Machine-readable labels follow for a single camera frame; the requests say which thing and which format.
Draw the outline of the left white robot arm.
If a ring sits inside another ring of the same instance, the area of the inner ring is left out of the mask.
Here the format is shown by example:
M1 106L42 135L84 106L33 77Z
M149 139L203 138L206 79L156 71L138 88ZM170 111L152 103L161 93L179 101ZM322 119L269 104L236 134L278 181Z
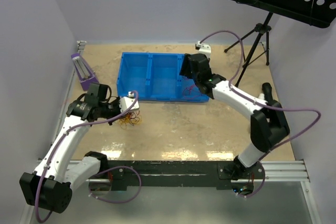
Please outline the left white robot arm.
M32 173L23 173L19 184L28 205L62 213L68 207L73 192L88 178L103 178L108 174L106 155L87 153L82 161L69 168L70 160L85 134L93 125L109 124L138 109L137 93L113 97L106 84L92 83L86 93L69 104L55 141Z

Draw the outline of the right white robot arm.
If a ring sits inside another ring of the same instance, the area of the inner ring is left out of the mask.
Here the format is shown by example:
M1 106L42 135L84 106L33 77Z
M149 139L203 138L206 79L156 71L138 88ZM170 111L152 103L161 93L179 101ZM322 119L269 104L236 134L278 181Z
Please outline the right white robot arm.
M253 166L289 135L289 125L278 101L266 101L235 89L226 78L212 73L204 54L185 54L180 75L192 79L200 93L226 103L249 120L251 143L226 170L232 179L250 175Z

